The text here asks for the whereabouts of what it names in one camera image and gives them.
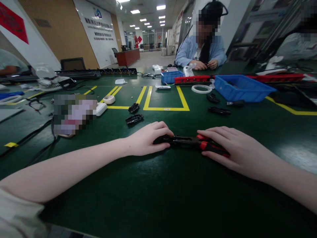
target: reception desk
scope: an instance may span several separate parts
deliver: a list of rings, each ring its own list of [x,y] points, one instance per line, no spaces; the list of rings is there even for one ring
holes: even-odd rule
[[[119,66],[130,66],[140,59],[140,50],[128,50],[116,53]]]

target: ceiling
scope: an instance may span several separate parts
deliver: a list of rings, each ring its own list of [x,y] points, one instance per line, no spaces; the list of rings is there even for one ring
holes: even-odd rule
[[[135,31],[135,25],[140,30],[157,29],[160,30],[163,27],[172,28],[175,20],[180,14],[186,0],[130,0],[129,2],[123,2],[122,10],[120,10],[120,4],[117,4],[116,0],[89,0],[101,8],[119,16],[123,21],[123,28],[129,33]],[[166,5],[164,10],[156,10],[156,6]],[[138,9],[140,13],[132,14],[130,11]],[[165,19],[159,19],[159,16],[165,16]],[[147,21],[140,21],[140,19],[146,18]],[[165,26],[160,26],[160,21],[165,20]],[[148,28],[144,23],[149,22],[152,28]]]

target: person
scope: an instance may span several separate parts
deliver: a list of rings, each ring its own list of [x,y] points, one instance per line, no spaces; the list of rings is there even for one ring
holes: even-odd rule
[[[317,17],[307,18],[299,27],[289,32],[278,48],[276,56],[284,60],[317,60]]]
[[[180,45],[175,59],[177,65],[185,67],[196,63],[195,70],[206,70],[225,63],[227,56],[222,37],[215,35],[222,13],[221,2],[207,3],[198,17],[197,35],[186,38]]]
[[[317,214],[316,175],[288,164],[236,129],[215,127],[197,132],[221,144],[231,156],[227,158],[211,151],[203,151],[202,155],[277,188]],[[2,236],[44,237],[45,225],[37,217],[44,208],[43,203],[116,159],[167,149],[169,143],[153,144],[163,135],[172,137],[174,134],[164,122],[154,122],[127,138],[59,155],[4,178],[0,181]]]
[[[18,57],[8,51],[0,49],[0,76],[20,74],[29,68]]]

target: sleeve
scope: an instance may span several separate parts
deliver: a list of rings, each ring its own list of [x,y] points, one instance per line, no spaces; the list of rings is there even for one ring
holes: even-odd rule
[[[2,61],[6,63],[6,66],[20,67],[19,60],[8,52],[1,52]]]
[[[192,60],[187,58],[187,53],[190,50],[190,43],[189,38],[187,38],[183,44],[179,47],[179,51],[177,53],[175,63],[176,65],[180,65],[182,67],[185,67],[188,65]]]
[[[218,42],[216,44],[215,50],[212,52],[210,61],[214,59],[218,60],[218,67],[224,64],[227,60],[224,41],[222,40],[222,37],[218,38]]]
[[[0,233],[2,237],[47,237],[38,218],[44,206],[17,198],[0,189]]]
[[[276,52],[276,56],[283,56],[285,60],[297,60],[302,58],[299,50],[300,34],[294,33],[285,38],[280,48]]]

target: pliers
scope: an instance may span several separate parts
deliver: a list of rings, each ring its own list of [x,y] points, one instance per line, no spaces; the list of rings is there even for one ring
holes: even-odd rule
[[[198,135],[196,137],[179,137],[179,136],[170,137],[168,135],[164,135],[157,138],[153,142],[153,144],[159,144],[163,142],[167,142],[171,145],[186,144],[194,148],[200,148],[205,151],[212,151],[219,155],[230,157],[229,152],[226,151],[225,148],[223,148],[221,145],[213,141],[211,138],[208,138],[202,135]]]

